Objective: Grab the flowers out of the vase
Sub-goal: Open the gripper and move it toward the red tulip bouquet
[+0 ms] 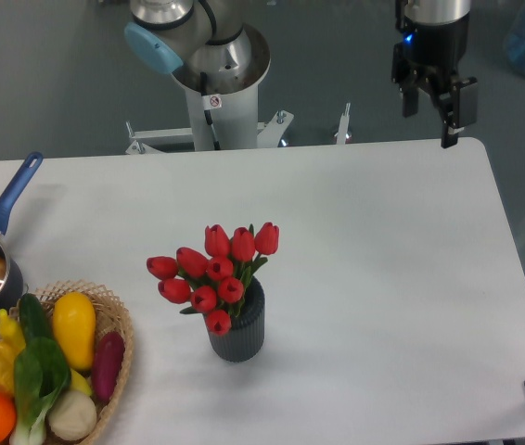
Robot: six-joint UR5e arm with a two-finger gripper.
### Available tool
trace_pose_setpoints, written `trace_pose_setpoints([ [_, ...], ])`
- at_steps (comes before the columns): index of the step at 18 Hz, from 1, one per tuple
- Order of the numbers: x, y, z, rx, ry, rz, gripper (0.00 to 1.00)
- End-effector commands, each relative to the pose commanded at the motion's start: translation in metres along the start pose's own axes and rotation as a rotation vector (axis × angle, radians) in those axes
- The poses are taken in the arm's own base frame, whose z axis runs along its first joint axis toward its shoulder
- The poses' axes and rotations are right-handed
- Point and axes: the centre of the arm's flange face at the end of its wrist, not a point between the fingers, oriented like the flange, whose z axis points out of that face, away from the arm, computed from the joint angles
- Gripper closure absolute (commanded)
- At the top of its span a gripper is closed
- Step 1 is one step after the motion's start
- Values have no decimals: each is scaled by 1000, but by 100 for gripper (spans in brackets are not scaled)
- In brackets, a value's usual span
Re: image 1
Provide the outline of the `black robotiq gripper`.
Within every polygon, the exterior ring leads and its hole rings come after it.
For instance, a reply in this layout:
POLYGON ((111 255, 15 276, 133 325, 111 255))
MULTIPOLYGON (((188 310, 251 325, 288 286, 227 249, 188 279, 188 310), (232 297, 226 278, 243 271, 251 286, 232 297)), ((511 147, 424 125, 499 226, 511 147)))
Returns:
POLYGON ((419 91, 448 93, 442 101, 441 147, 458 142, 478 116, 478 80, 459 79, 458 64, 467 50, 469 15, 442 24, 423 24, 403 16, 397 20, 402 41, 394 46, 391 78, 399 87, 402 115, 418 113, 419 91))

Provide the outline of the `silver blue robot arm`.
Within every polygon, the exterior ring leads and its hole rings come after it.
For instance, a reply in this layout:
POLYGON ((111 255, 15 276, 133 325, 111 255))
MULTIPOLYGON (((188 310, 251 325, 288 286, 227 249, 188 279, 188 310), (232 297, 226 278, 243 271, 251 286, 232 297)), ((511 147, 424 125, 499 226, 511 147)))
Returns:
MULTIPOLYGON (((442 122, 441 145, 453 146, 477 120, 478 81, 463 78, 469 1, 397 1, 391 80, 403 115, 418 112, 425 93, 442 122)), ((270 67, 263 36, 243 22, 235 1, 133 1, 124 38, 149 68, 185 92, 188 134, 197 151, 281 146, 293 120, 279 110, 258 121, 259 85, 270 67)))

